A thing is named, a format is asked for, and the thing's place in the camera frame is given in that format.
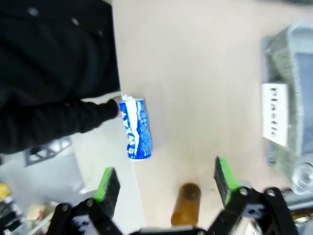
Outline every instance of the blue and white can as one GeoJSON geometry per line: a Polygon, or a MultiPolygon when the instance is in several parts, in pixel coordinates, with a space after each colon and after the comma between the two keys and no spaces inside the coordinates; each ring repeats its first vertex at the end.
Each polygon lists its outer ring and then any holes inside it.
{"type": "Polygon", "coordinates": [[[124,96],[119,104],[128,136],[127,153],[130,159],[146,159],[151,156],[152,140],[149,119],[144,109],[144,99],[124,96]]]}

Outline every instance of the black jacket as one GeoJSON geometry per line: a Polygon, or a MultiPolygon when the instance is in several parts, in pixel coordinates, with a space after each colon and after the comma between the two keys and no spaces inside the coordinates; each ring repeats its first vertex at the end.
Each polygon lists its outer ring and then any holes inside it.
{"type": "Polygon", "coordinates": [[[112,8],[101,0],[0,1],[0,153],[77,132],[118,113],[112,8]]]}

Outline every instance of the wooden table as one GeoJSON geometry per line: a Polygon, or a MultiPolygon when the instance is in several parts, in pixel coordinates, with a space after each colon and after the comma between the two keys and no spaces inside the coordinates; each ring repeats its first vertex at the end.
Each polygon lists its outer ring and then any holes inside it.
{"type": "Polygon", "coordinates": [[[222,208],[214,159],[257,190],[286,186],[266,166],[261,137],[260,40],[313,8],[270,0],[115,0],[122,93],[143,97],[153,155],[135,163],[149,226],[170,226],[185,182],[202,190],[199,226],[222,208]]]}

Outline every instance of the button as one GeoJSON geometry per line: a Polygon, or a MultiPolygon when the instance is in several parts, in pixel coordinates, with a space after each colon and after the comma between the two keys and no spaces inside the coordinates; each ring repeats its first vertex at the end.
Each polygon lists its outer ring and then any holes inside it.
{"type": "Polygon", "coordinates": [[[72,18],[72,22],[73,22],[73,24],[74,24],[74,25],[76,25],[76,26],[78,26],[78,25],[79,25],[78,20],[77,20],[77,19],[75,19],[75,18],[72,18]]]}
{"type": "Polygon", "coordinates": [[[31,16],[39,16],[39,11],[35,7],[30,7],[27,11],[31,16]]]}

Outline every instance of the amber glass bottle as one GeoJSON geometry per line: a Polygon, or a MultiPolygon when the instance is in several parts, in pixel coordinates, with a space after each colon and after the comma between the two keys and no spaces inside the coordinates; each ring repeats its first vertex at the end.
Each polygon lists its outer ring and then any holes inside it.
{"type": "Polygon", "coordinates": [[[201,191],[197,185],[187,183],[181,186],[171,218],[172,226],[196,226],[199,217],[200,198],[201,191]]]}

